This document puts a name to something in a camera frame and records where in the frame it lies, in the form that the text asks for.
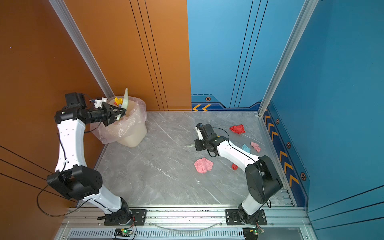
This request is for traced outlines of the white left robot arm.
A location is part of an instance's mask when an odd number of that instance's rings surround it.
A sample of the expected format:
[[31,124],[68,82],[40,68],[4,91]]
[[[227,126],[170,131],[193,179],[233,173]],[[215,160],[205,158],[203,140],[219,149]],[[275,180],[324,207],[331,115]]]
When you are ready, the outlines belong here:
[[104,212],[99,219],[106,226],[133,223],[134,215],[127,202],[103,184],[102,175],[87,166],[84,154],[86,126],[92,123],[109,126],[123,117],[126,110],[109,105],[106,100],[94,100],[88,108],[84,94],[65,95],[66,106],[56,112],[60,150],[55,172],[47,177],[47,184],[68,200],[91,203]]

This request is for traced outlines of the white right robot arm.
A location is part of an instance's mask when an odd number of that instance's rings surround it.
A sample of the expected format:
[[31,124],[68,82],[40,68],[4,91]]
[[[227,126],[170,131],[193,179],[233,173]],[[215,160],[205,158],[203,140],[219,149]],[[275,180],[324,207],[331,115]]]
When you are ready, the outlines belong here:
[[210,124],[196,125],[198,138],[195,148],[198,152],[208,151],[230,160],[241,169],[247,180],[249,195],[239,205],[238,223],[244,225],[261,225],[258,218],[264,216],[262,207],[269,205],[270,198],[283,187],[278,171],[268,156],[256,156],[233,144],[229,137],[219,137]]

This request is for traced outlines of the green dustpan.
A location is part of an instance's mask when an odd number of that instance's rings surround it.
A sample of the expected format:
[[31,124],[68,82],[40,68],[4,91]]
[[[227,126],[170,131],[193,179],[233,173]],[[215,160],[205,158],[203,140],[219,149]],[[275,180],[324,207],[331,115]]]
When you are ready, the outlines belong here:
[[124,101],[123,101],[123,105],[122,105],[120,108],[127,110],[128,105],[129,105],[128,88],[125,88],[125,94],[124,94],[123,99],[124,99]]

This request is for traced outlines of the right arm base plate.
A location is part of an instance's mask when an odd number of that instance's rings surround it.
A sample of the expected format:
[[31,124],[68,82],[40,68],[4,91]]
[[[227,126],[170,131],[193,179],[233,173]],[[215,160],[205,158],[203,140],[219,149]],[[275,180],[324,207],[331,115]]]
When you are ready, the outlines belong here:
[[235,225],[258,225],[266,226],[267,217],[264,210],[260,209],[253,215],[248,215],[244,210],[226,209],[226,223],[228,226]]

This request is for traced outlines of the large pink paper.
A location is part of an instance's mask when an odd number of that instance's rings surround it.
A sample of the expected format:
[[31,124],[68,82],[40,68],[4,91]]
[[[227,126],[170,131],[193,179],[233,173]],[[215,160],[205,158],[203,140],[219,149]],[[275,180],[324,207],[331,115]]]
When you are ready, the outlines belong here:
[[201,174],[205,174],[208,171],[211,171],[213,168],[213,165],[214,163],[206,158],[199,159],[194,163],[194,166],[197,172]]

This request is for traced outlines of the light blue paper strip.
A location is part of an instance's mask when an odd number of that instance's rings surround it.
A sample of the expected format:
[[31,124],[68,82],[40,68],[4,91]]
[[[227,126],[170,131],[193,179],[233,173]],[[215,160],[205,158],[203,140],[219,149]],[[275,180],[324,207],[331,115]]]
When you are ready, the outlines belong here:
[[247,152],[247,153],[250,153],[251,152],[251,149],[246,145],[246,144],[243,144],[242,145],[242,149]]

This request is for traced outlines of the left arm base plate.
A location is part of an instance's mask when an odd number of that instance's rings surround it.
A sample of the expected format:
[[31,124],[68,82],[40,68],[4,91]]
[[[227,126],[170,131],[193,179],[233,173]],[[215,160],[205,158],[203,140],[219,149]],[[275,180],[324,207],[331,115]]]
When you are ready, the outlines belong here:
[[107,214],[104,216],[105,226],[143,226],[147,217],[146,209],[129,210],[125,213],[119,210],[116,213]]

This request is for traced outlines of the yellow paper scrap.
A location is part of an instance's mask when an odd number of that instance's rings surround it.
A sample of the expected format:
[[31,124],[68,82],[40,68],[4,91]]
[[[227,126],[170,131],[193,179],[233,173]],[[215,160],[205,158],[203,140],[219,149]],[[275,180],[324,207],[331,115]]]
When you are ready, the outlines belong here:
[[114,101],[115,101],[115,105],[116,105],[116,106],[121,107],[121,106],[123,105],[123,101],[124,101],[124,99],[123,99],[123,98],[115,97],[115,98],[114,98]]

